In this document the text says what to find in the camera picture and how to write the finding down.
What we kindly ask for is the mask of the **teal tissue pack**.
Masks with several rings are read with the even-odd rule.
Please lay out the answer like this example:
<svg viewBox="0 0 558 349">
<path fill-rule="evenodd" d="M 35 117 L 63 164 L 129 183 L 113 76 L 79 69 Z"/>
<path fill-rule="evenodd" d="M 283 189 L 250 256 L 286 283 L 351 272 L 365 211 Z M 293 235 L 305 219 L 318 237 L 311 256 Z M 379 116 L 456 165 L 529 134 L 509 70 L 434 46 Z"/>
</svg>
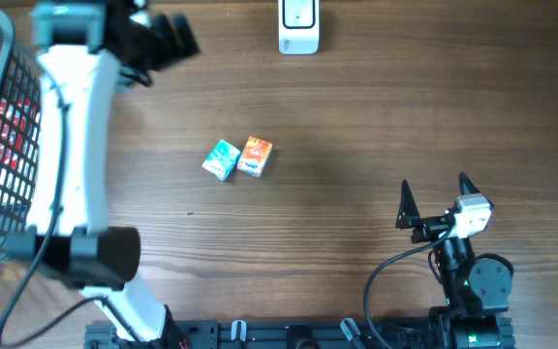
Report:
<svg viewBox="0 0 558 349">
<path fill-rule="evenodd" d="M 220 140 L 210 151 L 202 167 L 221 181 L 225 181 L 236 166 L 240 154 L 237 147 Z"/>
</svg>

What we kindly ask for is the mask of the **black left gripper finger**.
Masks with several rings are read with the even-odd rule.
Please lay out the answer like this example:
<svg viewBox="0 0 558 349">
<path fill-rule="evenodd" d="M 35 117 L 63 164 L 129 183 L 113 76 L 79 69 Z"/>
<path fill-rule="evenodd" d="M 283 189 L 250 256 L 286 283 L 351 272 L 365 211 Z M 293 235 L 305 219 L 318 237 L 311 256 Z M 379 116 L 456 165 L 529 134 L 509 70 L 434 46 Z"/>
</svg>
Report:
<svg viewBox="0 0 558 349">
<path fill-rule="evenodd" d="M 169 66 L 181 59 L 177 16 L 157 15 L 151 20 L 153 66 Z"/>
<path fill-rule="evenodd" d="M 186 15 L 175 14 L 171 23 L 175 37 L 175 53 L 177 56 L 194 56 L 201 52 L 193 29 Z"/>
</svg>

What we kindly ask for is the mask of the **orange tissue pack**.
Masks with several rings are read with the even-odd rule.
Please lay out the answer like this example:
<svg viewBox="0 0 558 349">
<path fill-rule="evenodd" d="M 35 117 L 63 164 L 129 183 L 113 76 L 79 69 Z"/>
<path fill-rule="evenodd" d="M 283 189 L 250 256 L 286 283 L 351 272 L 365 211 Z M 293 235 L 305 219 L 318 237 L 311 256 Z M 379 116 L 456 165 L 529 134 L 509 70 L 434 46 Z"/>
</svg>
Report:
<svg viewBox="0 0 558 349">
<path fill-rule="evenodd" d="M 238 159 L 236 168 L 248 175 L 260 177 L 273 149 L 271 142 L 249 137 Z"/>
</svg>

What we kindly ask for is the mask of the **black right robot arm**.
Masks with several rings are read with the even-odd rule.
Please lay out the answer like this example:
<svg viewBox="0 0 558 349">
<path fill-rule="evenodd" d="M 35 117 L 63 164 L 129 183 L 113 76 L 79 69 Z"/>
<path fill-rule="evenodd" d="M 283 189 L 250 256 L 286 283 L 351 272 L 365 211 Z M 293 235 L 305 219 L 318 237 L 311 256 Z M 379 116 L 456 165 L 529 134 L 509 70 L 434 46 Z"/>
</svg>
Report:
<svg viewBox="0 0 558 349">
<path fill-rule="evenodd" d="M 423 336 L 425 348 L 504 348 L 515 346 L 509 310 L 514 269 L 506 258 L 474 252 L 470 237 L 488 228 L 494 204 L 468 176 L 458 176 L 460 195 L 445 213 L 423 217 L 410 185 L 401 184 L 395 227 L 412 231 L 413 243 L 430 242 L 430 266 L 446 297 L 432 307 Z"/>
</svg>

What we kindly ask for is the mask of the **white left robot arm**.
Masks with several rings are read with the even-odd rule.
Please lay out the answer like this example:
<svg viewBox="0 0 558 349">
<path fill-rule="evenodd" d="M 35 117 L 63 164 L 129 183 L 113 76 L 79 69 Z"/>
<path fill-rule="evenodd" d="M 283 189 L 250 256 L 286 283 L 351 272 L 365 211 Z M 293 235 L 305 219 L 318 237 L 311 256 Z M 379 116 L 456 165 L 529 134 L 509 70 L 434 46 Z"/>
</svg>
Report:
<svg viewBox="0 0 558 349">
<path fill-rule="evenodd" d="M 152 15 L 145 1 L 42 1 L 32 11 L 42 66 L 36 190 L 7 249 L 80 292 L 111 322 L 122 348 L 185 348 L 169 308 L 139 273 L 140 233 L 109 222 L 106 166 L 115 93 L 199 52 L 184 14 Z"/>
</svg>

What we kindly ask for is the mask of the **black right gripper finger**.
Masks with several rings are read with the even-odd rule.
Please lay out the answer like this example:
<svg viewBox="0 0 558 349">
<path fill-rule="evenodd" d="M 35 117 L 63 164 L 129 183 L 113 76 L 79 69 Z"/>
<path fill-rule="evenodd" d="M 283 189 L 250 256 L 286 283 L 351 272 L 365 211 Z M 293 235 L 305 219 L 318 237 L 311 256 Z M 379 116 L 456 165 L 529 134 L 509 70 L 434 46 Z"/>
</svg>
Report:
<svg viewBox="0 0 558 349">
<path fill-rule="evenodd" d="M 459 182 L 460 194 L 462 196 L 479 194 L 481 192 L 480 189 L 471 181 L 471 179 L 464 172 L 458 175 L 458 182 Z"/>
<path fill-rule="evenodd" d="M 420 214 L 410 185 L 406 179 L 401 183 L 400 204 L 398 208 L 395 228 L 400 230 L 412 229 L 420 224 Z"/>
</svg>

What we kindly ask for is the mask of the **red snack packet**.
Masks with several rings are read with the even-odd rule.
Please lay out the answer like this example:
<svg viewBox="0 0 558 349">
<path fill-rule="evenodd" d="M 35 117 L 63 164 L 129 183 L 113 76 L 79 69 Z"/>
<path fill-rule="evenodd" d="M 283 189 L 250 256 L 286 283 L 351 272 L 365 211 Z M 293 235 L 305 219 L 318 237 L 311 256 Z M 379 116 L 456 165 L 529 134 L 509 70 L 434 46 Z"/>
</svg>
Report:
<svg viewBox="0 0 558 349">
<path fill-rule="evenodd" d="M 0 210 L 25 217 L 36 188 L 40 102 L 0 99 Z"/>
</svg>

